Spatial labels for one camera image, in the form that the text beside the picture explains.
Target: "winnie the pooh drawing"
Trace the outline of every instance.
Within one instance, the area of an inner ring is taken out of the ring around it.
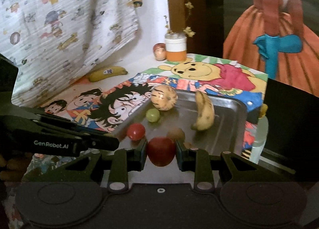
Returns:
[[[206,89],[215,92],[232,91],[236,94],[244,91],[261,92],[265,94],[267,82],[257,78],[252,72],[236,67],[231,64],[209,64],[205,62],[192,62],[187,58],[185,62],[175,66],[161,65],[161,70],[170,70],[182,79],[188,79],[189,84],[193,80],[198,81],[201,87],[198,89],[205,92]]]

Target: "yellow banana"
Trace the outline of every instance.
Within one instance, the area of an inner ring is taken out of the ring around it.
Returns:
[[[195,93],[195,101],[197,105],[197,112],[199,113],[203,110],[205,98],[203,97],[203,94],[198,90]]]
[[[108,77],[127,74],[126,69],[120,66],[104,67],[89,74],[88,79],[90,82],[96,82]]]
[[[198,109],[197,120],[191,128],[197,131],[204,131],[211,128],[214,124],[215,110],[208,95],[203,92],[199,93],[201,93],[201,96],[197,94],[196,97],[195,95],[195,99],[197,99],[196,104]]]

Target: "orange dress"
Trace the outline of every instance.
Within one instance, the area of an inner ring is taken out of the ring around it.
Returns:
[[[261,35],[286,36],[295,34],[303,43],[300,53],[279,53],[276,80],[319,97],[319,37],[303,24],[301,0],[253,0],[233,25],[225,42],[223,58],[264,72],[254,40]]]

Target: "metal tray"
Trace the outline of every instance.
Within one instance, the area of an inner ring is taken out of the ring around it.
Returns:
[[[166,136],[172,127],[179,127],[185,132],[186,142],[192,143],[199,149],[205,149],[210,155],[220,155],[222,151],[232,151],[241,155],[247,118],[247,108],[244,103],[226,97],[209,96],[215,108],[215,122],[207,131],[196,132],[190,129],[197,118],[195,93],[184,90],[176,90],[176,92],[178,95],[176,106],[170,111],[161,112],[161,118],[157,123],[146,120],[146,111],[154,107],[149,100],[120,124],[112,132],[112,135],[120,141],[119,149],[137,147],[138,144],[126,136],[126,131],[130,124],[142,123],[148,141],[157,136]],[[107,186],[108,175],[109,171],[104,171],[101,187]],[[176,158],[165,167],[156,167],[147,158],[141,172],[131,171],[128,176],[129,187],[134,183],[189,183],[191,185],[194,183],[194,173],[181,172]],[[217,187],[220,180],[218,171],[213,171],[213,176],[215,187]]]
[[[126,137],[127,128],[132,123],[141,123],[146,130],[146,138],[166,136],[172,127],[179,127],[185,133],[185,141],[194,147],[206,150],[210,155],[220,155],[222,151],[231,151],[241,154],[242,142],[247,118],[247,108],[239,100],[227,97],[210,95],[215,108],[213,126],[203,132],[191,130],[191,125],[197,119],[195,93],[185,90],[176,90],[178,100],[175,107],[169,111],[161,111],[161,118],[156,123],[147,121],[146,111],[153,108],[148,100],[138,108],[128,119],[120,124],[112,133],[120,140],[120,148],[135,148]]]

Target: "dried flower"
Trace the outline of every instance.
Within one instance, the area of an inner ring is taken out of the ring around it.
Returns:
[[[192,31],[191,27],[186,27],[183,32],[186,33],[188,37],[193,37],[195,35],[195,32]]]
[[[188,1],[185,6],[188,8],[188,9],[193,9],[194,6],[192,5],[192,3],[190,1]]]
[[[169,28],[169,24],[168,24],[168,20],[167,20],[167,16],[164,16],[165,21],[166,21],[166,25],[165,28],[167,29],[167,33],[173,33],[173,31]]]

